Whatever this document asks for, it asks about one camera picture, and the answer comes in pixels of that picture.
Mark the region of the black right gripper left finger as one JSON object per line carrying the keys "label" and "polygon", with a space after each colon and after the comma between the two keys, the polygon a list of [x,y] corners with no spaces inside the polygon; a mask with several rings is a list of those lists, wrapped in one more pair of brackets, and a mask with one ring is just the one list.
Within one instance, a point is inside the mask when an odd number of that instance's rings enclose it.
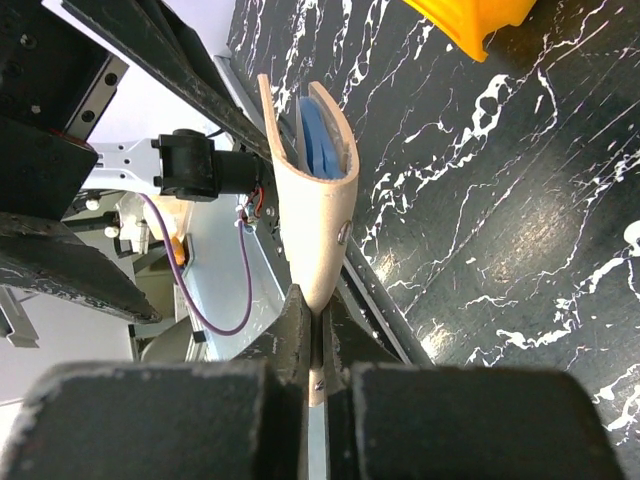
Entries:
{"label": "black right gripper left finger", "polygon": [[311,313],[298,286],[228,361],[75,362],[42,375],[5,479],[304,479]]}

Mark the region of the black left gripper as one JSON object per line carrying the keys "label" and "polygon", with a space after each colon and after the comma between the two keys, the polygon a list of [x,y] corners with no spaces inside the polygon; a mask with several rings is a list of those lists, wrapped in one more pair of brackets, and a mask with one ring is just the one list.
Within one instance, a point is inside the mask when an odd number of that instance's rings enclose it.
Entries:
{"label": "black left gripper", "polygon": [[[266,136],[234,102],[198,34],[162,1],[63,8],[259,157]],[[87,140],[126,63],[39,1],[1,4],[1,210],[60,220],[97,163]]]}

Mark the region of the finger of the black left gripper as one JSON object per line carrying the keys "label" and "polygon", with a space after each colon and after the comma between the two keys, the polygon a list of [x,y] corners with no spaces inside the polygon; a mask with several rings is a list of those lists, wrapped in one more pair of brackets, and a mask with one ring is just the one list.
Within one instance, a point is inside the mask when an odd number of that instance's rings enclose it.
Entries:
{"label": "finger of the black left gripper", "polygon": [[161,320],[125,272],[59,221],[1,214],[1,284],[133,323]]}

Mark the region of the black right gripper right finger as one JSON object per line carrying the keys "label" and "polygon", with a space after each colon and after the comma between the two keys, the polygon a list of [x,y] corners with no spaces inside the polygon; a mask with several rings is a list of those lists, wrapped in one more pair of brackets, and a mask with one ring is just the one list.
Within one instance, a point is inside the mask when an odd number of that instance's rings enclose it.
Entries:
{"label": "black right gripper right finger", "polygon": [[332,479],[620,479],[580,384],[554,370],[400,362],[332,298],[322,315]]}

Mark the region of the beige leather card holder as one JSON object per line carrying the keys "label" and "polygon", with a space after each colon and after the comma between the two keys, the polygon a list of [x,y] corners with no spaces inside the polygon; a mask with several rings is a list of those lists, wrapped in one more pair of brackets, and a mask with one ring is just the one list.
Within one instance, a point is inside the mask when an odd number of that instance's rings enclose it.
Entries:
{"label": "beige leather card holder", "polygon": [[266,136],[278,195],[280,236],[292,282],[312,314],[308,403],[324,401],[322,311],[336,288],[353,227],[360,159],[349,122],[318,81],[297,101],[297,155],[279,132],[271,84],[258,76]]}

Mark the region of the small yellow card bin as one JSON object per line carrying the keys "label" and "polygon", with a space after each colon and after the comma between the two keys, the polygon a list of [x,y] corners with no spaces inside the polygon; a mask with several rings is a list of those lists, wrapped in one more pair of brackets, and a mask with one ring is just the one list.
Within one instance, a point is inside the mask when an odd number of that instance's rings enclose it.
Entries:
{"label": "small yellow card bin", "polygon": [[446,34],[468,57],[484,62],[487,35],[523,23],[536,0],[406,0]]}

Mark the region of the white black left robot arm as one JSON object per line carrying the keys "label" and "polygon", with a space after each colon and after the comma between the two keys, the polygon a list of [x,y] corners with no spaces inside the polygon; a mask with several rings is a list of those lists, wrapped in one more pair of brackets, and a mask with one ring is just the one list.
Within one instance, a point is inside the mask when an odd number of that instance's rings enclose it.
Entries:
{"label": "white black left robot arm", "polygon": [[[197,33],[162,1],[67,1],[70,25],[39,1],[1,5],[1,289],[58,297],[139,324],[160,317],[105,255],[63,223],[81,190],[212,201],[245,194],[270,155]],[[99,146],[88,139],[129,64],[243,145],[189,129]]]}

